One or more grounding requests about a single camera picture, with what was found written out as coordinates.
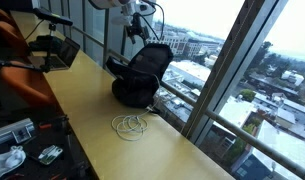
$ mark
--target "orange chair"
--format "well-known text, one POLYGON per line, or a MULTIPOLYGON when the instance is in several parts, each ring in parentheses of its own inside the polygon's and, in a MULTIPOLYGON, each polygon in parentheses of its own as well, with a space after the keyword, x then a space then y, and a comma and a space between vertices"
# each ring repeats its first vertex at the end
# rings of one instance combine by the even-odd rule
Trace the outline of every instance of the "orange chair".
POLYGON ((17 28, 17 25, 16 25, 14 19, 12 18, 12 16, 2 9, 0 9, 0 21, 7 22, 11 26, 17 28))
POLYGON ((0 21, 0 33, 17 55, 29 62, 27 56, 31 54, 31 51, 20 31, 9 23, 0 21))
MULTIPOLYGON (((24 65, 18 61, 12 63, 24 65)), ((31 107, 53 106, 58 115, 63 115, 43 73, 16 67, 2 67, 0 77, 31 107)))

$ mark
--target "city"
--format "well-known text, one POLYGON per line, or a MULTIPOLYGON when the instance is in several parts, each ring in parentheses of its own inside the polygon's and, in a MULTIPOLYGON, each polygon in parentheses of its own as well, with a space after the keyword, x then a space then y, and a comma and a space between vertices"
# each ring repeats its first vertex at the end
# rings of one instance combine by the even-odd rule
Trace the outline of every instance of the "city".
MULTIPOLYGON (((161 25, 154 22, 158 35, 161 25)), ((148 42, 171 47, 174 62, 162 81, 197 101, 224 42, 169 25, 160 41, 152 37, 148 42)), ((269 51, 271 46, 262 44, 220 115, 305 167, 305 62, 269 51)), ((180 132, 193 107, 164 88, 156 98, 161 116, 180 132)), ((264 179, 271 173, 278 179, 299 179, 216 122, 200 149, 237 179, 251 174, 264 179), (251 173, 257 167, 262 172, 251 173)))

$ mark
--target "desk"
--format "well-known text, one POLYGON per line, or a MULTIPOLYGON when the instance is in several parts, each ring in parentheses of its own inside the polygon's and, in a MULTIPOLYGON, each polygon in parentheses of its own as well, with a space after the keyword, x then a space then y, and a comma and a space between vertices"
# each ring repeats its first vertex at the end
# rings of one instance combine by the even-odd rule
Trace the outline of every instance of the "desk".
MULTIPOLYGON (((12 15, 24 37, 38 22, 33 14, 12 15)), ((28 41, 48 33, 44 22, 28 41)), ((157 115, 144 117, 149 128, 139 141, 120 139, 111 120, 143 110, 121 105, 111 91, 114 78, 84 52, 79 51, 69 70, 45 77, 100 179, 233 179, 157 115)))

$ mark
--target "white cable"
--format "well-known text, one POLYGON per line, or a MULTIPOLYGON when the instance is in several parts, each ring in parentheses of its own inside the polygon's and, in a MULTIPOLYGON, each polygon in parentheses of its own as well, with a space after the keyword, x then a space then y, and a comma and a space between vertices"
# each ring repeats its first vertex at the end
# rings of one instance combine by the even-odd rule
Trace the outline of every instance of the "white cable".
MULTIPOLYGON (((156 78, 158 82, 158 91, 160 91, 160 81, 159 78, 153 74, 153 76, 156 78)), ((157 99, 156 103, 151 107, 153 109, 156 104, 159 102, 160 97, 157 99)), ((143 132, 148 129, 148 122, 142 118, 145 114, 150 112, 150 110, 145 111, 142 114, 139 115, 120 115, 111 121, 112 128, 116 131, 118 136, 126 141, 137 141, 140 140, 143 136, 143 132), (122 118, 122 121, 120 121, 118 124, 115 125, 114 121, 117 119, 122 118), (122 134, 135 134, 135 138, 127 138, 122 134)))

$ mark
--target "overcast sky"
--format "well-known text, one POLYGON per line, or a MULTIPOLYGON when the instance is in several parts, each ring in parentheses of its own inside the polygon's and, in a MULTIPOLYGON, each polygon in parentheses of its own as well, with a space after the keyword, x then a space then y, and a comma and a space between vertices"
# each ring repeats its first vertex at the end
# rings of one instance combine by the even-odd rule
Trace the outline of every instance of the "overcast sky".
MULTIPOLYGON (((226 39, 244 0, 157 0, 165 22, 226 39)), ((155 14, 160 19, 161 12, 155 14)), ((266 40, 271 50, 305 59, 305 0, 289 0, 266 40)))

